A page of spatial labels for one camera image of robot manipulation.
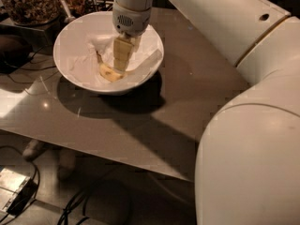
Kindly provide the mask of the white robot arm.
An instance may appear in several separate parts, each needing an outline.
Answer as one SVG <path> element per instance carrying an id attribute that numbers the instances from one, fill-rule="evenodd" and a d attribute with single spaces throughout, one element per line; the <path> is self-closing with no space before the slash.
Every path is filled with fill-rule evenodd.
<path id="1" fill-rule="evenodd" d="M 268 0 L 169 0 L 249 83 L 207 125 L 195 166 L 198 225 L 300 225 L 299 21 Z M 115 0 L 136 36 L 152 0 Z"/>

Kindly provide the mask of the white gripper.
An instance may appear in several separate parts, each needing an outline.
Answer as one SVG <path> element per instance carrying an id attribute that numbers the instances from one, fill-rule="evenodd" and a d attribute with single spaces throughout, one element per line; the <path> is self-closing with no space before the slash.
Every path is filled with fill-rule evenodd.
<path id="1" fill-rule="evenodd" d="M 116 1 L 112 6 L 112 23 L 120 35 L 113 41 L 113 67 L 124 72 L 133 52 L 139 50 L 141 34 L 146 30 L 151 9 L 137 11 L 125 8 Z"/>

